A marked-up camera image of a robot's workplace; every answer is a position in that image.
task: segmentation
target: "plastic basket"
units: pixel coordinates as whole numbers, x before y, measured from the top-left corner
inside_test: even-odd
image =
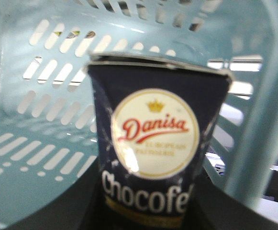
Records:
[[[205,161],[218,187],[254,206],[278,149],[278,1],[0,0],[0,229],[62,194],[97,156],[88,51],[219,68],[263,60],[234,72],[252,93],[227,98],[241,122],[219,118],[211,145],[225,174]]]

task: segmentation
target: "white light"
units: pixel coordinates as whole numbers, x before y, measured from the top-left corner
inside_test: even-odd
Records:
[[[138,30],[138,29],[134,29],[134,28],[130,28],[132,31],[135,31],[135,32],[139,32],[139,33],[142,33],[142,34],[144,34],[145,32],[144,31],[142,31],[142,30]]]
[[[235,93],[235,94],[244,94],[244,95],[250,95],[254,91],[253,86],[248,82],[242,82],[242,81],[233,81],[229,92]]]
[[[230,70],[232,71],[250,71],[259,72],[262,67],[262,63],[231,63]]]
[[[139,166],[133,150],[131,148],[127,148],[125,153],[126,154],[124,155],[124,158],[127,168],[136,173],[137,171],[139,171]]]
[[[120,28],[125,28],[125,26],[123,25],[120,25],[120,24],[114,24],[114,23],[109,23],[110,25],[114,25],[114,26],[117,26],[117,27],[120,27]]]
[[[207,152],[206,157],[208,158],[213,167],[215,167],[216,164],[223,166],[225,165],[225,163],[221,160],[220,156],[215,153]]]
[[[209,60],[207,63],[207,66],[209,68],[213,69],[222,69],[224,67],[224,61],[223,60]]]

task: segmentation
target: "danisa logo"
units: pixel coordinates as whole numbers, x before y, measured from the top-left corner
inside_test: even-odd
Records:
[[[145,89],[130,94],[117,106],[111,135],[126,169],[145,179],[164,179],[191,161],[199,127],[182,98],[162,89]]]
[[[147,106],[150,112],[160,113],[165,104],[155,99],[154,102],[147,103]],[[169,113],[165,114],[165,117],[155,120],[140,121],[137,118],[129,118],[122,125],[122,129],[125,130],[125,136],[119,137],[118,141],[134,140],[140,144],[156,135],[188,132],[189,129],[185,127],[186,123],[185,120],[178,120]]]

